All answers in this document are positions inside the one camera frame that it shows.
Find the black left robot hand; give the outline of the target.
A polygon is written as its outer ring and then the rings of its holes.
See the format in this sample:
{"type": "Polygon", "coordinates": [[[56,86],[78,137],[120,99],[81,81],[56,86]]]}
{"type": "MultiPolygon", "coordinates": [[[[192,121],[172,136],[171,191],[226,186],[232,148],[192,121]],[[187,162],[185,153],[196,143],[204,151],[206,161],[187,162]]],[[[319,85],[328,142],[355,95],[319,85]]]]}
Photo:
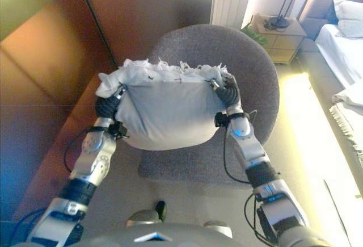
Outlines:
{"type": "Polygon", "coordinates": [[[125,93],[125,87],[119,86],[108,98],[97,97],[95,102],[95,113],[97,118],[107,118],[115,120],[119,104],[125,93]]]}

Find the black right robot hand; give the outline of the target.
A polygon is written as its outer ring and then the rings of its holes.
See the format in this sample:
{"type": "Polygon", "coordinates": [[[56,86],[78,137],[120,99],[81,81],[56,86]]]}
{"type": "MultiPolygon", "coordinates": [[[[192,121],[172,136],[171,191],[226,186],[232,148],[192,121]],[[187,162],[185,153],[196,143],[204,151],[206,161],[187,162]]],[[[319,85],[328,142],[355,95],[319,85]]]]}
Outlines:
{"type": "Polygon", "coordinates": [[[209,83],[211,84],[218,98],[224,103],[226,107],[241,107],[242,104],[240,99],[240,91],[235,77],[229,75],[225,76],[223,80],[224,86],[219,85],[214,79],[211,79],[209,83]]]}

